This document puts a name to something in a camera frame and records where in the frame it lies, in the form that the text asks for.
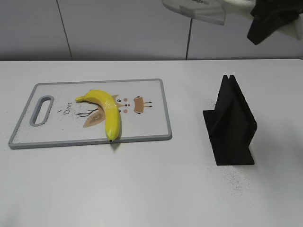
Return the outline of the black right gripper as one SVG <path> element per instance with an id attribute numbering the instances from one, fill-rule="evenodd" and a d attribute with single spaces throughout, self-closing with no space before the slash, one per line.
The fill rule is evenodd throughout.
<path id="1" fill-rule="evenodd" d="M 250 13 L 253 21 L 247 38 L 258 45 L 278 29 L 296 21 L 302 12 L 301 0 L 258 0 Z"/>

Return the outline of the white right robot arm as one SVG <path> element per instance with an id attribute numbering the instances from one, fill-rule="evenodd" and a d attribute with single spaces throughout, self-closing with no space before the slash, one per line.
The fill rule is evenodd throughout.
<path id="1" fill-rule="evenodd" d="M 226 10 L 251 17 L 247 38 L 260 44 L 274 32 L 303 39 L 303 2 L 301 0 L 226 0 Z"/>

